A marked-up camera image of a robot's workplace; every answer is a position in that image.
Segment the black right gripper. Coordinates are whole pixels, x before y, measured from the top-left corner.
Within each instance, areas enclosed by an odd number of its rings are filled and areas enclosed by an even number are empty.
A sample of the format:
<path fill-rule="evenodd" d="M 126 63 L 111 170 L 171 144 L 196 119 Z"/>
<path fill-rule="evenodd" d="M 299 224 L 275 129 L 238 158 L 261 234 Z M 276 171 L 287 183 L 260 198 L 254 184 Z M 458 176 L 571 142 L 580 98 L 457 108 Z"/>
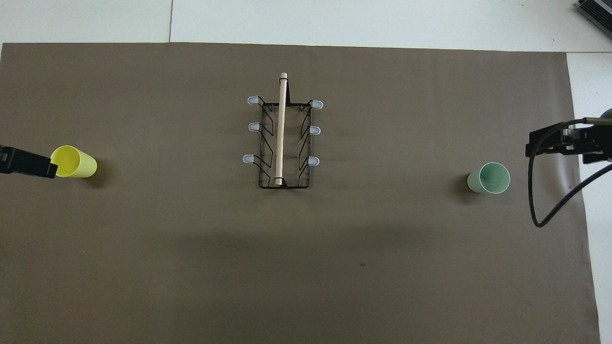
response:
<path fill-rule="evenodd" d="M 590 127 L 577 129 L 579 137 L 569 138 L 564 134 L 572 124 L 557 123 L 539 130 L 534 130 L 528 135 L 526 143 L 526 157 L 541 154 L 574 155 L 574 150 L 568 147 L 575 146 L 583 154 L 583 163 L 590 164 L 601 161 L 611 161 L 612 154 L 612 109 L 608 109 L 599 117 L 605 124 L 593 124 Z"/>

